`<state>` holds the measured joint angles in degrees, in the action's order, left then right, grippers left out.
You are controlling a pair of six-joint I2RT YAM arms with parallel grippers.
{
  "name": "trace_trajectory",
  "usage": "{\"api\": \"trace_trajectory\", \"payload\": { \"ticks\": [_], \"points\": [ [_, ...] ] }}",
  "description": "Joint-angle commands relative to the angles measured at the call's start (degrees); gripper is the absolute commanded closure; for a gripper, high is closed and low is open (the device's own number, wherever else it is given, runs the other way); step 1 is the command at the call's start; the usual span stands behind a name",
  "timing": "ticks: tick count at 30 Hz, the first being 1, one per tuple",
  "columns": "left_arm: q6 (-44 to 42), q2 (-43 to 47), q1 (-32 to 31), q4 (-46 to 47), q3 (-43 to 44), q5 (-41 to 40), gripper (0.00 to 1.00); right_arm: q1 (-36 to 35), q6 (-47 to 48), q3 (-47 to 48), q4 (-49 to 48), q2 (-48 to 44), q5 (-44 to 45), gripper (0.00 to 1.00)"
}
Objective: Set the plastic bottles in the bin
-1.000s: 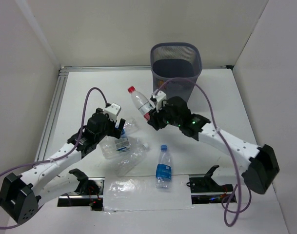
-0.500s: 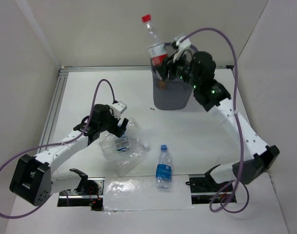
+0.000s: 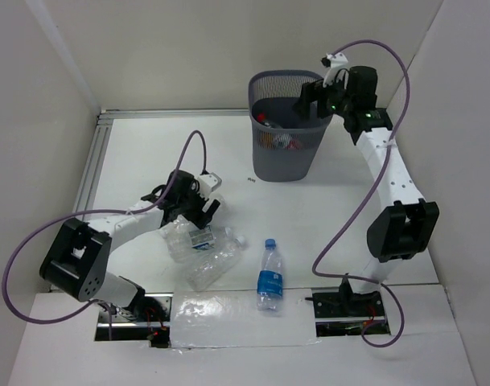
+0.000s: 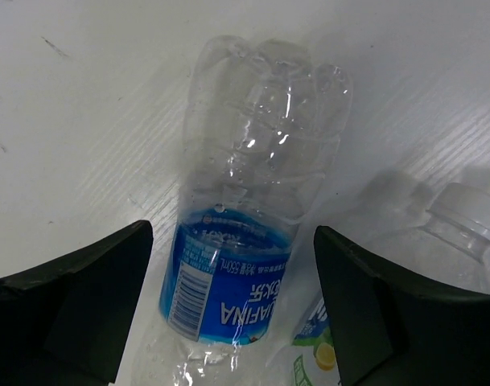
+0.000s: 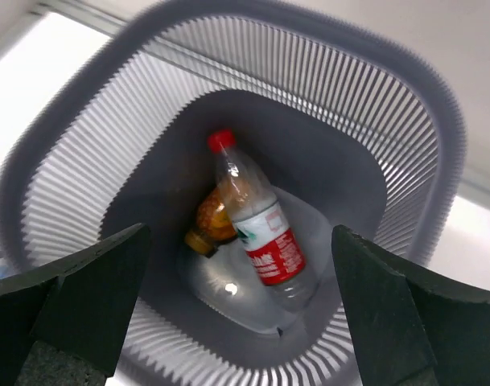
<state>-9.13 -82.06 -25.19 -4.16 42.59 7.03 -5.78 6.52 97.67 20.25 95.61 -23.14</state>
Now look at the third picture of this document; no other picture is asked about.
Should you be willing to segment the orange juice bottle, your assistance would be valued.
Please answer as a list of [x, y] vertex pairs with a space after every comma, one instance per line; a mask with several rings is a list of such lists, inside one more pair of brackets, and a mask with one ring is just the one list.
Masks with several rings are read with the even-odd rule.
[[276, 150], [279, 147], [279, 142], [275, 134], [261, 130], [258, 134], [258, 144], [267, 150]]

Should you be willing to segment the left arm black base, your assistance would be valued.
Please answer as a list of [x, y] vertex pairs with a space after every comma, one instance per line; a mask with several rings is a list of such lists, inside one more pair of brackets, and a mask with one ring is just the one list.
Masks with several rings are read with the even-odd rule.
[[133, 308], [100, 306], [96, 342], [141, 342], [154, 348], [171, 346], [171, 303], [168, 294], [146, 294]]

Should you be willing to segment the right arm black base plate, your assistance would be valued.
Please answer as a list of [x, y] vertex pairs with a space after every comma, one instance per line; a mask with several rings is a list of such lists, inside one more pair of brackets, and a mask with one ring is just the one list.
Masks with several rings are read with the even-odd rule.
[[348, 279], [343, 279], [337, 288], [312, 292], [305, 301], [312, 304], [316, 319], [385, 317], [380, 292], [355, 294]]

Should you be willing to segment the upright-lying blue cap water bottle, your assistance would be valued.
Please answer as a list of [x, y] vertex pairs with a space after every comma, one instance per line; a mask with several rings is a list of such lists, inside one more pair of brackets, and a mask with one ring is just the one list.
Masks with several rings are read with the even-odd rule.
[[283, 301], [283, 259], [275, 239], [266, 239], [257, 279], [257, 308], [279, 311]]

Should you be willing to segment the clear bottle blue label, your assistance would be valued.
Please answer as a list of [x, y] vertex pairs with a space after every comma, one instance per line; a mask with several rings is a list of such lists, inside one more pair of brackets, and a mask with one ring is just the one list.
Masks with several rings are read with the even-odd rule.
[[215, 251], [226, 240], [231, 240], [234, 232], [229, 227], [213, 225], [197, 228], [183, 216], [178, 216], [161, 227], [159, 235], [165, 240], [171, 259], [176, 263], [186, 263]]

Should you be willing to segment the clear bottle white lemon label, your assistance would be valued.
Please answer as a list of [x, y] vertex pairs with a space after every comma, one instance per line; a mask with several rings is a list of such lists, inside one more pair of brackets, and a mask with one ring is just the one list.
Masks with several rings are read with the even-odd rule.
[[194, 291], [206, 290], [241, 259], [246, 245], [247, 241], [243, 236], [226, 239], [214, 251], [197, 257], [187, 265], [186, 282]]

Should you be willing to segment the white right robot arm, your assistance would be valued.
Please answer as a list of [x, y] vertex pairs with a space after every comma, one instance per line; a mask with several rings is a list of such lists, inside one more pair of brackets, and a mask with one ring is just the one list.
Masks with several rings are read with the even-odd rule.
[[424, 251], [439, 216], [412, 183], [396, 147], [397, 125], [377, 106], [377, 71], [366, 66], [330, 68], [326, 76], [303, 70], [261, 72], [249, 82], [252, 162], [268, 183], [304, 179], [334, 116], [344, 121], [374, 178], [371, 193], [381, 213], [366, 232], [369, 255], [352, 273], [352, 288], [338, 305], [358, 314], [395, 267]]

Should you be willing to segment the clear bottle red label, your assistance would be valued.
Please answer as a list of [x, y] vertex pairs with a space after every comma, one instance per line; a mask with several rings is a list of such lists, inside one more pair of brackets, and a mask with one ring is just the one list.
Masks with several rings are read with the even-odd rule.
[[264, 113], [258, 114], [256, 116], [256, 120], [261, 125], [263, 125], [265, 127], [268, 127], [270, 129], [282, 129], [282, 126], [281, 125], [279, 125], [278, 123], [276, 123], [276, 122], [271, 121], [270, 119], [268, 119]]

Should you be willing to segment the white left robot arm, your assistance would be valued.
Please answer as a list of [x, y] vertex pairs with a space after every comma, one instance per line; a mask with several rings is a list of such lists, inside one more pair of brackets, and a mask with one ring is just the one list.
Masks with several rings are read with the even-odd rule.
[[39, 275], [79, 302], [101, 300], [117, 307], [125, 319], [140, 319], [150, 303], [131, 280], [108, 272], [109, 256], [136, 237], [159, 229], [171, 230], [177, 219], [205, 228], [220, 206], [211, 194], [221, 185], [214, 173], [198, 177], [180, 170], [167, 184], [144, 195], [121, 214], [84, 222], [66, 220], [60, 227]]

